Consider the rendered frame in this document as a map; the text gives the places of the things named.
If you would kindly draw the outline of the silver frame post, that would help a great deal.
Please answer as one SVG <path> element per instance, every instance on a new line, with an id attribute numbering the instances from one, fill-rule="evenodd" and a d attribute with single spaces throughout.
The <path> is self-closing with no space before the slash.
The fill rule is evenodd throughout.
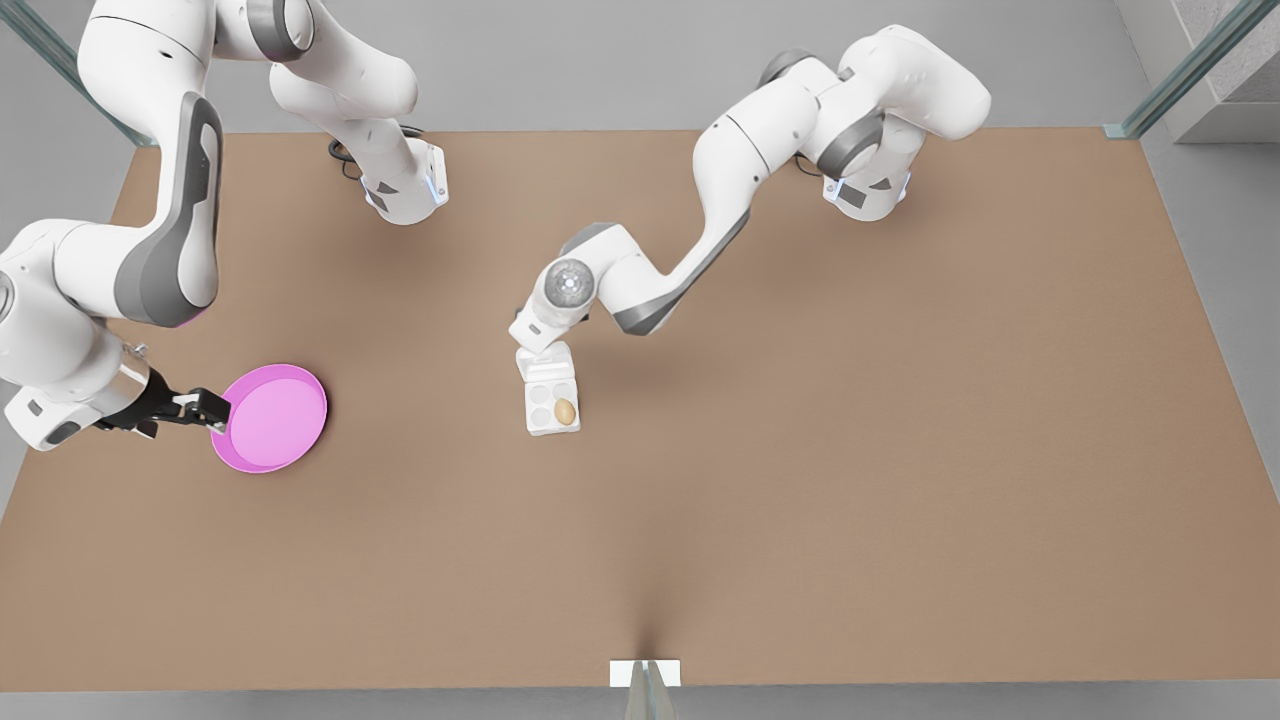
<path id="1" fill-rule="evenodd" d="M 156 146 L 152 138 L 118 120 L 92 97 L 81 79 L 76 50 L 26 0 L 0 0 L 0 20 L 136 147 Z"/>
<path id="2" fill-rule="evenodd" d="M 681 687 L 681 662 L 676 659 L 611 660 L 609 688 L 627 687 L 623 720 L 678 720 L 669 697 Z"/>
<path id="3" fill-rule="evenodd" d="M 1280 0 L 1114 1 L 1152 87 L 1107 137 L 1280 143 Z"/>

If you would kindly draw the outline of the white egg box lid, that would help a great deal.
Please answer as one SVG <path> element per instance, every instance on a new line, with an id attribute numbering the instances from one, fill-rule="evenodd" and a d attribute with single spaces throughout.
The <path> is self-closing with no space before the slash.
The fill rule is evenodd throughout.
<path id="1" fill-rule="evenodd" d="M 526 384 L 567 382 L 576 378 L 572 354 L 563 340 L 553 342 L 540 352 L 517 348 L 515 359 Z"/>

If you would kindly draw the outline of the pink round plate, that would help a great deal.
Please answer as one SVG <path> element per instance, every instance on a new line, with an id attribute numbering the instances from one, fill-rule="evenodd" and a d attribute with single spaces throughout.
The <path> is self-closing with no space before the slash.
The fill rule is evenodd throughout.
<path id="1" fill-rule="evenodd" d="M 326 424 L 326 391 L 308 370 L 291 364 L 260 366 L 238 378 L 224 398 L 230 419 L 211 433 L 229 468 L 264 474 L 289 466 L 317 442 Z"/>

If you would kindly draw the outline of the white egg box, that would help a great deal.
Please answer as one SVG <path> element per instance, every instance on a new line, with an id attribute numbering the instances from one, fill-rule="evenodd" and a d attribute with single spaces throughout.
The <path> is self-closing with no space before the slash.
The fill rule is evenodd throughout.
<path id="1" fill-rule="evenodd" d="M 550 436 L 575 433 L 581 428 L 579 410 L 579 387 L 576 379 L 556 383 L 525 383 L 525 421 L 530 436 Z M 577 420 L 571 427 L 562 427 L 553 414 L 558 398 L 570 398 L 577 409 Z"/>

